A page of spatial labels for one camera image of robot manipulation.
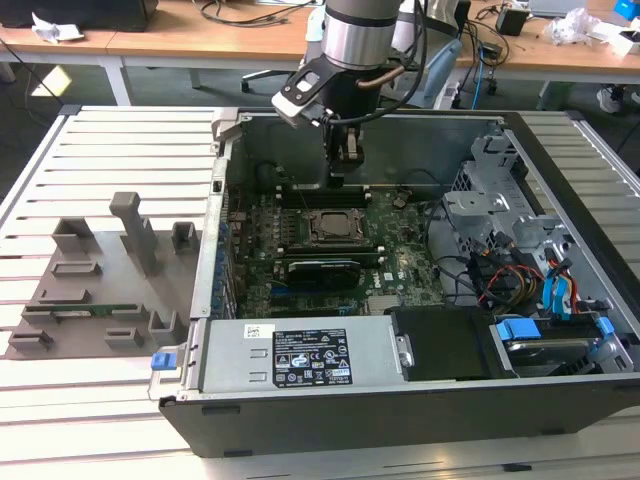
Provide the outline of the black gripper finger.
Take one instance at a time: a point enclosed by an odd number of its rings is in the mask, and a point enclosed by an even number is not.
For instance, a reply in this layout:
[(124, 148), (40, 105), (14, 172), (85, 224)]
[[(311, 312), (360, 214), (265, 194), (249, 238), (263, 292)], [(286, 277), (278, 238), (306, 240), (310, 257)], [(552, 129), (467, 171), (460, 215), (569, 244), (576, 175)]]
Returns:
[(323, 145), (328, 162), (327, 186), (340, 188), (346, 174), (356, 171), (364, 162), (358, 125), (328, 125), (323, 130)]

